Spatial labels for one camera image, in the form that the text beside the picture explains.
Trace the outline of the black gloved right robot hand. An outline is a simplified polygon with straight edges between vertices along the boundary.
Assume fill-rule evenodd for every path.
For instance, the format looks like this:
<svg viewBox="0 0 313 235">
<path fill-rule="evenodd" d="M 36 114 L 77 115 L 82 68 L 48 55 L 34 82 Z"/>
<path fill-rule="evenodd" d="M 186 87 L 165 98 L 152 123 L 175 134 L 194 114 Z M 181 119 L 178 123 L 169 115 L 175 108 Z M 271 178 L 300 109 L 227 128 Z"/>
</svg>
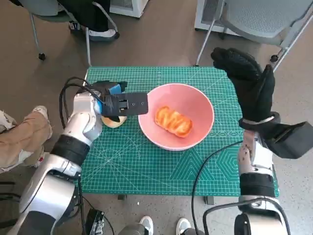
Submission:
<svg viewBox="0 0 313 235">
<path fill-rule="evenodd" d="M 260 122 L 270 117 L 275 86 L 272 66 L 262 69 L 253 56 L 235 48 L 216 47 L 211 58 L 234 85 L 243 118 Z"/>
</svg>

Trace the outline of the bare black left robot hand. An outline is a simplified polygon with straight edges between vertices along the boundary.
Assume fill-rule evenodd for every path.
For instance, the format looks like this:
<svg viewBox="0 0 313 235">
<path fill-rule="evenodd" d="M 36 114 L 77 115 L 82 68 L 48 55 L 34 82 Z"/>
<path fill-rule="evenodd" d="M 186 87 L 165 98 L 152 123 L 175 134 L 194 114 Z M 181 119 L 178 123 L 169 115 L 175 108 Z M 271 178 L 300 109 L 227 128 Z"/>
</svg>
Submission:
<svg viewBox="0 0 313 235">
<path fill-rule="evenodd" d="M 127 88 L 128 82 L 120 81 L 97 81 L 92 84 L 96 90 L 100 91 L 102 95 L 121 94 Z"/>
</svg>

